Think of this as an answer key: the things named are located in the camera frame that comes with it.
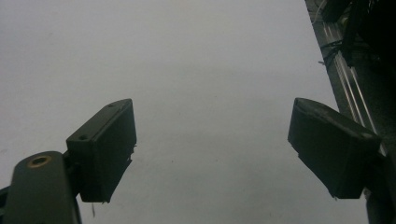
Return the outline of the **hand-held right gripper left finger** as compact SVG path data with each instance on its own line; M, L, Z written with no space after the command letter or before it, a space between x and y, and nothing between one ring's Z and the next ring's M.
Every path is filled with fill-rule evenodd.
M78 193L87 203L108 203L132 162L136 145L133 101L105 105L66 139L79 170Z

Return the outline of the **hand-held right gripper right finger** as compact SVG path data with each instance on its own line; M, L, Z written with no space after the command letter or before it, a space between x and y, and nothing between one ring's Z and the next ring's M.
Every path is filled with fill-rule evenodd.
M300 160L339 199L358 199L364 168L381 139L332 108L305 98L294 100L288 141Z

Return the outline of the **grey metal frame rail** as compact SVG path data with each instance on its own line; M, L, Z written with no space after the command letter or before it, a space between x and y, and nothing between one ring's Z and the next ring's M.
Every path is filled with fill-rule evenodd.
M304 0L341 113L396 153L396 0Z

